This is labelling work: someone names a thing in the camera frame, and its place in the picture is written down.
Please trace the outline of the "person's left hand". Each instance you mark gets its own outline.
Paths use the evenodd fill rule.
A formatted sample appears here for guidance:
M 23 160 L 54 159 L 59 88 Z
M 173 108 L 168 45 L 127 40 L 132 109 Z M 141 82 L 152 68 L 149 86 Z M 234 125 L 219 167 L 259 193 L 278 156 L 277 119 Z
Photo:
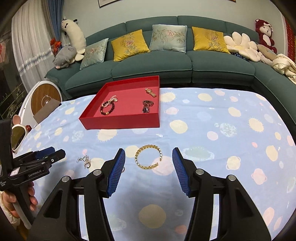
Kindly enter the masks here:
M 35 197 L 34 183 L 29 182 L 28 184 L 28 194 L 30 199 L 30 210 L 35 211 L 37 209 L 38 201 Z M 17 199 L 14 194 L 8 191 L 1 191 L 1 208 L 6 215 L 7 219 L 12 222 L 13 218 L 20 218 L 13 204 L 16 203 Z

